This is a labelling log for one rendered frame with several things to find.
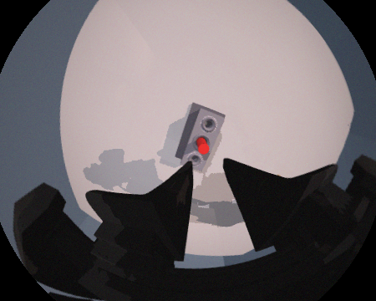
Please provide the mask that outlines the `red peg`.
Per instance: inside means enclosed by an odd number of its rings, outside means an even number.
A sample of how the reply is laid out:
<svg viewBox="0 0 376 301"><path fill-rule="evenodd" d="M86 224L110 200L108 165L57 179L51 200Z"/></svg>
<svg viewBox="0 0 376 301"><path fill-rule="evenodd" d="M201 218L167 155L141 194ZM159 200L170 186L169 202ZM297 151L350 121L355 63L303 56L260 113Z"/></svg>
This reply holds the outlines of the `red peg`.
<svg viewBox="0 0 376 301"><path fill-rule="evenodd" d="M197 140L197 145L198 145L198 151L202 155L205 155L208 153L208 146L207 146L207 141L205 140L205 137L199 137Z"/></svg>

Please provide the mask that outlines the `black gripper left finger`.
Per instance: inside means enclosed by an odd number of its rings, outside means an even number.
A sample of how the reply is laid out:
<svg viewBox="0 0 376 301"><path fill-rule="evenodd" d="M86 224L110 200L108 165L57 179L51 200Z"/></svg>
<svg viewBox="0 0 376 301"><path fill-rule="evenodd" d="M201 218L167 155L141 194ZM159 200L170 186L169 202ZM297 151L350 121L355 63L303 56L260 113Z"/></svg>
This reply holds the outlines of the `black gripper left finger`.
<svg viewBox="0 0 376 301"><path fill-rule="evenodd" d="M192 161L187 161L150 193L92 190L85 197L102 221L155 232L175 261L185 261L193 191L194 168Z"/></svg>

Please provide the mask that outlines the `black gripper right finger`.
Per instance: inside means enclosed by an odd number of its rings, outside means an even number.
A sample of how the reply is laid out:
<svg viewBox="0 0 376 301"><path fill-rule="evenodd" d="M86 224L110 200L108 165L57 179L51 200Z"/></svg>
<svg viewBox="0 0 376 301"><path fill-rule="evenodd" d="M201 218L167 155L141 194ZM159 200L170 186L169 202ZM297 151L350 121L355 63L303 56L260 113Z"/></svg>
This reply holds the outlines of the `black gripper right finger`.
<svg viewBox="0 0 376 301"><path fill-rule="evenodd" d="M302 200L331 183L338 165L282 177L225 157L222 168L245 221L254 250L274 247L272 239L291 221Z"/></svg>

